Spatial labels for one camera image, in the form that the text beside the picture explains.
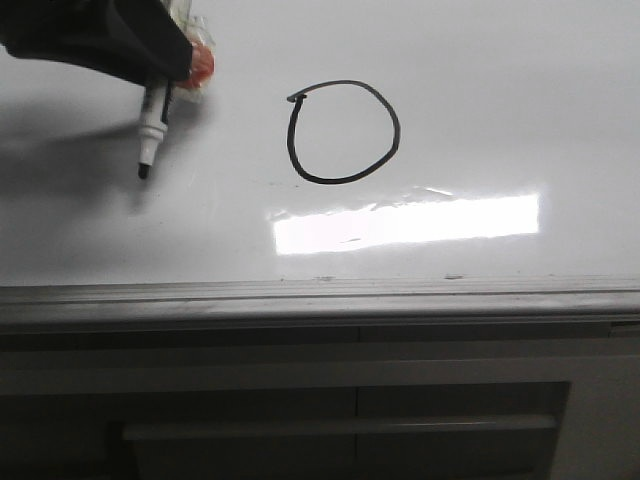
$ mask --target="whiteboard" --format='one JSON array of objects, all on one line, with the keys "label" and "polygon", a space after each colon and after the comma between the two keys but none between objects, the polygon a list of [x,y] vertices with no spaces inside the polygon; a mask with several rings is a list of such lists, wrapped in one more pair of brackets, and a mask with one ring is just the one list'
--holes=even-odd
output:
[{"label": "whiteboard", "polygon": [[[136,176],[142,89],[0,55],[0,285],[640,273],[640,4],[194,0],[206,101],[174,105]],[[395,158],[351,185],[291,167],[286,97],[356,79],[394,105]],[[354,87],[314,92],[298,153],[373,163],[392,128]]]}]

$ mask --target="whiteboard ledge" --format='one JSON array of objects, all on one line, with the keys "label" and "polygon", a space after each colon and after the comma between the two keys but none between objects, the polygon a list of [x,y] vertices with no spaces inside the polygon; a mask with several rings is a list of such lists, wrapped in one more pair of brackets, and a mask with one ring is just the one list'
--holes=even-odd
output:
[{"label": "whiteboard ledge", "polygon": [[638,277],[0,287],[0,333],[640,320]]}]

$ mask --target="orange object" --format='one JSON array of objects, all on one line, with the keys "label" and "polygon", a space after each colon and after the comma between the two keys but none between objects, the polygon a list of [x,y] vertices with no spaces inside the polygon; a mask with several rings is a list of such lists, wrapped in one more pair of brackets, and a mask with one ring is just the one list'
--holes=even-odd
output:
[{"label": "orange object", "polygon": [[177,87],[185,90],[197,90],[213,76],[215,70],[215,58],[211,49],[200,43],[192,41],[193,57],[191,58],[191,76],[184,82],[176,83]]}]

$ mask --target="marker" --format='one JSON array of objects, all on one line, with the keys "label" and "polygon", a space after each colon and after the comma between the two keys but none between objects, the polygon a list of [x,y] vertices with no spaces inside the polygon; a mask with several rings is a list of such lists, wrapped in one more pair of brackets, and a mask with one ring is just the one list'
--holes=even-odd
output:
[{"label": "marker", "polygon": [[169,130],[169,104],[173,84],[161,76],[151,77],[145,90],[140,114],[140,161],[138,176],[146,179],[158,147]]}]

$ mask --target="gloved hand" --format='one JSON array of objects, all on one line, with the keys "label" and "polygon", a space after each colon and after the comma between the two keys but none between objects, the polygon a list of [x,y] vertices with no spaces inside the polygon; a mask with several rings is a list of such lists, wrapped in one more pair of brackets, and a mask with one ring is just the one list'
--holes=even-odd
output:
[{"label": "gloved hand", "polygon": [[160,0],[0,0],[0,43],[144,85],[190,77],[193,47]]}]

